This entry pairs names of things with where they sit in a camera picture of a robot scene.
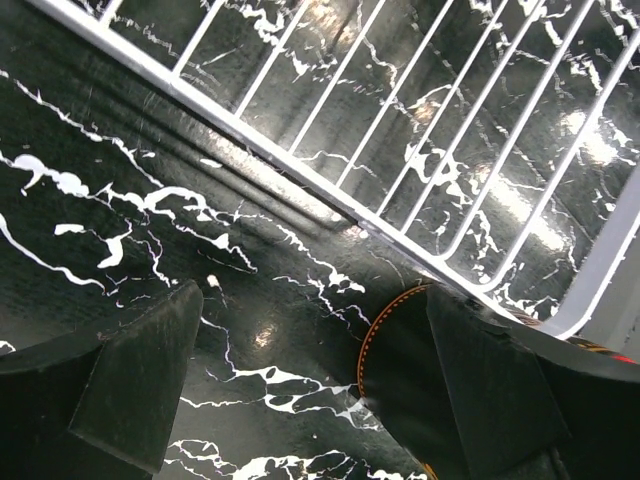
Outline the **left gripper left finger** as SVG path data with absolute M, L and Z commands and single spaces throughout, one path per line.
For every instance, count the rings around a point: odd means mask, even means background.
M 203 309 L 193 280 L 1 358 L 4 479 L 150 479 Z

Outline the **red black mug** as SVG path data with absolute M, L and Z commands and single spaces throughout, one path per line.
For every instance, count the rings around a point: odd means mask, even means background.
M 537 329 L 531 317 L 507 319 L 452 289 L 429 282 L 392 300 L 365 336 L 357 383 L 366 406 L 430 477 L 474 479 L 427 317 L 431 287 L 445 288 L 487 315 Z

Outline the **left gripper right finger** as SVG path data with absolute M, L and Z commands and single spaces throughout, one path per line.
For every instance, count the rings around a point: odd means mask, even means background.
M 427 317 L 472 478 L 638 478 L 637 362 L 442 287 L 429 288 Z

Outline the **white wire dish rack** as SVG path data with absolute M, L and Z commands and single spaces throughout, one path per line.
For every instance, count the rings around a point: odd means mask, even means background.
M 434 276 L 567 338 L 639 227 L 635 1 L 40 1 Z

